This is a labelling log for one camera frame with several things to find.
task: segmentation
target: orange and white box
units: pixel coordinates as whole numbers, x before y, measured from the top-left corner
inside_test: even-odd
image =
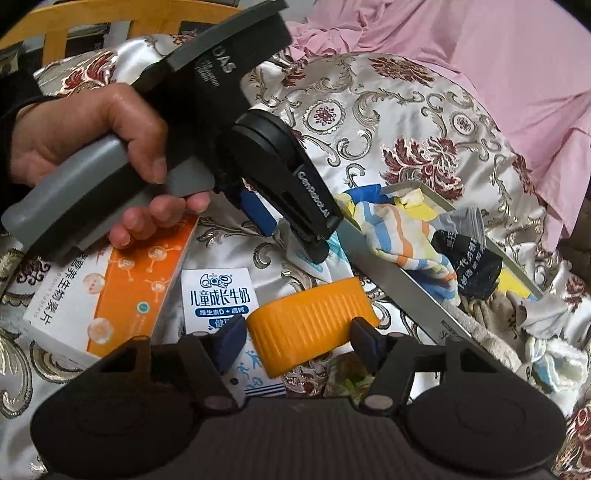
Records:
[[[44,349],[89,367],[136,335],[151,336],[194,237],[186,214],[129,249],[105,246],[52,266],[24,315]]]

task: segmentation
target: pink fabric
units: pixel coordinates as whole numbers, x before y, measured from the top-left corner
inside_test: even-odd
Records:
[[[591,175],[591,34],[553,0],[319,0],[291,54],[390,53],[430,64],[483,104],[570,234]]]

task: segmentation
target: paisley pattern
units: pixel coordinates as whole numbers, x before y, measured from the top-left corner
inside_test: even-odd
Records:
[[[457,149],[451,140],[433,138],[428,147],[416,140],[396,140],[393,149],[384,148],[384,163],[388,167],[381,176],[388,184],[418,180],[449,201],[458,200],[464,193],[461,179],[454,175],[457,169]]]
[[[587,402],[570,420],[554,474],[560,480],[591,478],[591,402]]]
[[[30,405],[33,396],[31,367],[22,348],[17,345],[18,334],[0,329],[0,378],[12,377],[0,389],[0,413],[8,419],[20,416]]]
[[[146,66],[188,38],[150,35],[133,39],[117,49],[55,62],[36,78],[44,93],[51,95],[69,95],[112,82],[131,83]],[[511,150],[478,101],[458,85],[391,55],[326,55],[293,62],[280,53],[246,75],[242,87],[256,108],[274,113],[293,129],[331,191],[417,179],[457,207],[479,206],[489,236],[544,291],[554,291],[568,303],[581,326],[572,329],[571,341],[582,341],[584,327],[591,323],[591,301],[580,280],[570,274],[568,263],[558,253],[540,247],[545,210],[528,179],[525,160]],[[11,439],[28,427],[40,402],[80,372],[24,333],[22,313],[49,265],[39,259],[22,262],[23,258],[21,245],[1,234],[2,480],[36,478],[45,472],[31,444],[9,455]],[[261,304],[321,283],[286,259],[280,232],[263,237],[225,198],[214,195],[185,268],[221,265],[248,268]],[[388,298],[358,272],[354,274],[380,318],[378,328],[431,342],[414,319],[398,309],[396,299]],[[183,332],[178,286],[176,292],[155,341],[174,342]],[[284,383],[290,394],[317,395],[326,383],[329,359],[325,355],[286,373]],[[437,383],[433,374],[418,375],[412,398]],[[570,436],[565,451],[574,452],[580,439]],[[567,463],[571,461],[559,462],[558,468],[571,468]]]

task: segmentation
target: blue and yellow cloth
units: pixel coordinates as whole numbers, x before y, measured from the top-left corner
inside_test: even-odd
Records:
[[[439,302],[460,303],[457,276],[450,261],[431,246],[434,227],[396,205],[355,203],[347,193],[335,199],[347,219],[365,235],[375,255],[407,270]]]

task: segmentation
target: satin bedspread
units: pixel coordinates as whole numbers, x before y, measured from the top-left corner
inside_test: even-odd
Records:
[[[52,64],[38,72],[38,82],[44,93],[54,95],[110,82],[131,83],[145,66],[185,40],[167,35],[136,38],[114,50]],[[545,210],[525,161],[487,111],[460,86],[388,54],[326,55],[298,62],[282,54],[245,76],[243,89],[253,105],[275,113],[293,128],[334,193],[413,179],[427,183],[456,206],[479,206],[488,234],[543,290],[556,292],[568,305],[563,335],[577,347],[585,343],[591,299],[583,282],[570,274],[568,262],[541,247]],[[222,266],[248,267],[260,304],[319,284],[286,260],[281,235],[261,236],[241,212],[214,196],[185,267]],[[39,258],[26,257],[14,238],[0,236],[2,480],[31,479],[44,472],[28,432],[31,416],[45,398],[80,372],[22,333],[22,313],[49,268]],[[381,319],[381,330],[430,341],[380,289],[359,278]],[[178,286],[165,311],[164,330],[156,340],[174,342],[183,331]],[[329,357],[287,373],[284,382],[289,392],[318,393],[326,382]],[[411,396],[437,382],[434,374],[418,375]],[[569,452],[562,471],[583,472],[586,467],[577,462],[587,454]]]
[[[319,0],[289,28],[296,60],[389,53],[462,85],[532,170],[544,246],[573,232],[591,175],[591,34],[554,0]]]

